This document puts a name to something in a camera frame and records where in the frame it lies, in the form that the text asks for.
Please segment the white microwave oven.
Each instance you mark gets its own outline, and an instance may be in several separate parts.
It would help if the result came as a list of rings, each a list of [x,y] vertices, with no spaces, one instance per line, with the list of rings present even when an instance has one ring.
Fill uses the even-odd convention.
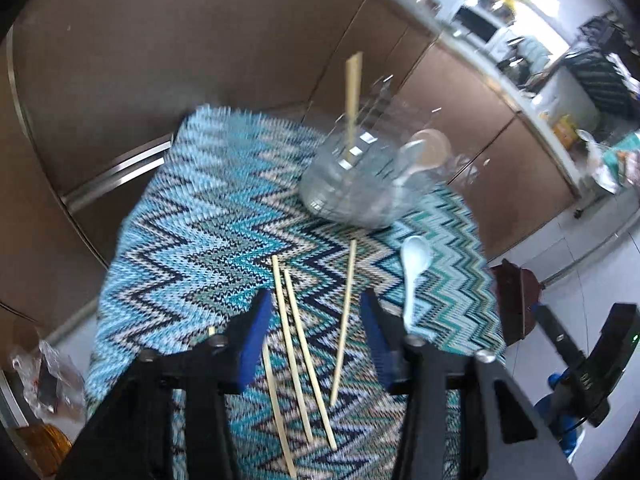
[[[460,6],[451,25],[455,37],[466,40],[496,61],[508,54],[511,50],[508,42],[516,38],[504,21],[477,6]]]

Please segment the dark red dustpan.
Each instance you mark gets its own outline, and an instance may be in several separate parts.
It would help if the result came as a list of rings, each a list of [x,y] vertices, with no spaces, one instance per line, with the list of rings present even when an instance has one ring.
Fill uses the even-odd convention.
[[[531,270],[503,259],[490,268],[496,279],[498,311],[507,346],[523,340],[535,328],[534,307],[542,286]]]

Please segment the black wall rack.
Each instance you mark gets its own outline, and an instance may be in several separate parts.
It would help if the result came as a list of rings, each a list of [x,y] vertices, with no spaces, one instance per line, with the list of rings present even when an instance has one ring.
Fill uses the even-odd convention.
[[[614,11],[580,25],[563,62],[600,112],[639,118],[639,47]]]

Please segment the white ceramic spoon on mat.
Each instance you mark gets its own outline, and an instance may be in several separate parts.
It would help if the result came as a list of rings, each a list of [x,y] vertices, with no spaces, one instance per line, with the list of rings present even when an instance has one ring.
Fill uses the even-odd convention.
[[[416,282],[433,262],[433,249],[424,236],[407,237],[401,244],[400,261],[404,270],[405,301],[402,310],[402,322],[405,330],[411,330],[414,302],[416,301]]]

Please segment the wooden chopstick in holder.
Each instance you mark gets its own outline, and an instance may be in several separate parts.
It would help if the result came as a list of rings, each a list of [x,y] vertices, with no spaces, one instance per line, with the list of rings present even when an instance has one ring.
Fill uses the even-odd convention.
[[[362,52],[356,52],[345,63],[345,159],[352,166],[356,121],[359,113]]]

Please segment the wooden chopstick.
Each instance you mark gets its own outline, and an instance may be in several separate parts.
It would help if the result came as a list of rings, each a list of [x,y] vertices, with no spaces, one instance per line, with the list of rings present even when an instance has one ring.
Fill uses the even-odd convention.
[[[305,398],[303,394],[302,384],[299,379],[299,372],[296,361],[296,354],[293,346],[292,335],[290,330],[290,323],[288,322],[288,311],[286,310],[286,304],[284,299],[282,278],[279,259],[276,255],[271,256],[272,274],[274,279],[274,287],[276,288],[276,296],[278,309],[281,320],[283,340],[285,343],[286,354],[288,355],[288,366],[290,367],[292,382],[295,391],[295,397],[297,401],[298,411],[300,419],[302,420],[304,433],[308,443],[314,442],[314,435],[312,434],[311,424],[306,409]]]
[[[345,159],[352,166],[356,121],[359,113],[362,52],[356,52],[345,63]]]
[[[311,357],[311,353],[309,351],[309,347],[307,344],[306,334],[304,330],[304,324],[302,321],[302,317],[299,314],[299,308],[297,307],[297,300],[294,292],[293,281],[291,278],[290,271],[288,269],[284,270],[284,280],[286,290],[288,291],[288,300],[290,300],[290,306],[292,309],[293,320],[296,327],[296,333],[298,337],[298,341],[300,344],[300,348],[303,352],[303,358],[306,366],[306,371],[309,376],[310,384],[312,391],[314,392],[314,400],[316,400],[317,408],[321,416],[322,426],[324,431],[326,432],[326,440],[329,443],[329,447],[332,451],[337,450],[337,443],[334,437],[334,432],[331,427],[330,419],[328,411],[326,410],[326,404],[324,403],[322,391],[318,382],[316,371],[314,370],[314,360]]]
[[[265,336],[258,346],[255,378],[227,402],[231,437],[242,479],[297,479],[269,344]]]
[[[332,406],[332,408],[337,402],[338,389],[340,388],[340,382],[341,382],[346,336],[348,331],[349,310],[350,310],[350,303],[352,302],[352,284],[354,284],[356,253],[357,253],[357,241],[353,238],[349,243],[349,254],[348,254],[348,261],[347,261],[346,281],[345,281],[345,293],[344,293],[344,301],[343,301],[343,312],[341,317],[340,333],[338,334],[335,368],[334,368],[332,389],[331,389],[331,395],[330,395],[330,405]]]

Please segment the blue zigzag woven table mat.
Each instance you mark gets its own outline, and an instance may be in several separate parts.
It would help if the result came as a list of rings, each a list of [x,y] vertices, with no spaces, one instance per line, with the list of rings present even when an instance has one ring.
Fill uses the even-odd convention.
[[[408,237],[433,260],[416,283],[410,330],[447,352],[504,350],[495,281],[472,212],[438,186],[390,228],[313,216],[297,187],[320,145],[311,128],[227,107],[198,107],[119,229],[98,303],[85,382],[89,411],[142,349],[191,348],[274,296],[269,354],[227,401],[247,479],[386,479],[405,401],[378,383],[360,292],[401,314]]]

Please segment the beige ceramic spoon in holder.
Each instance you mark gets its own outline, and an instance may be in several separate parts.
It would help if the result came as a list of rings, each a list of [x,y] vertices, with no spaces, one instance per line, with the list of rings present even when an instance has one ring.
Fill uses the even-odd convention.
[[[416,132],[411,138],[421,149],[416,158],[420,170],[431,170],[444,166],[452,154],[448,138],[439,130],[428,128]]]

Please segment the white ceramic spoon in holder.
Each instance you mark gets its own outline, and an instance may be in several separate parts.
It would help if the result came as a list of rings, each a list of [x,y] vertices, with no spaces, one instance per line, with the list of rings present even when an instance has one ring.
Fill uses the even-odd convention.
[[[425,176],[420,160],[425,145],[425,140],[414,140],[398,151],[392,177],[392,196],[395,200],[406,194],[416,193],[424,187]]]

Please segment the clear plastic utensil holder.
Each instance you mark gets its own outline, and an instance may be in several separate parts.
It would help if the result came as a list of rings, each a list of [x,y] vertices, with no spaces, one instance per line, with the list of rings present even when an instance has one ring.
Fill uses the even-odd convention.
[[[369,230],[386,229],[418,208],[422,198],[450,175],[444,166],[423,170],[424,187],[398,200],[392,177],[398,151],[418,131],[433,128],[440,109],[418,110],[392,90],[394,77],[378,78],[360,101],[352,166],[345,159],[345,115],[338,116],[300,179],[299,197],[316,216]]]

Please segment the yellow oil bottle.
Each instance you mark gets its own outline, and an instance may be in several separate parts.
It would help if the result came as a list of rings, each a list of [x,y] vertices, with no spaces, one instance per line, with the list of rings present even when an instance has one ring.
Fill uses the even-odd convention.
[[[578,139],[576,125],[570,114],[562,115],[552,126],[555,136],[569,150]]]

